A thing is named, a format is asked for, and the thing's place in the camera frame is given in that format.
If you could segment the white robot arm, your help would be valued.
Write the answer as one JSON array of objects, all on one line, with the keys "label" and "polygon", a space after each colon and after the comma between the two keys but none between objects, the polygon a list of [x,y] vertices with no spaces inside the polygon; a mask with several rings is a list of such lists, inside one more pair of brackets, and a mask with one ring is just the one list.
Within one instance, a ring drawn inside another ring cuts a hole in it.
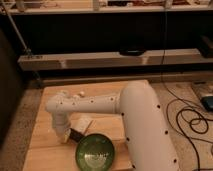
[{"label": "white robot arm", "polygon": [[46,103],[46,111],[58,137],[70,128],[71,113],[120,114],[135,171],[180,169],[157,94],[146,80],[130,81],[120,92],[107,95],[76,98],[58,92]]}]

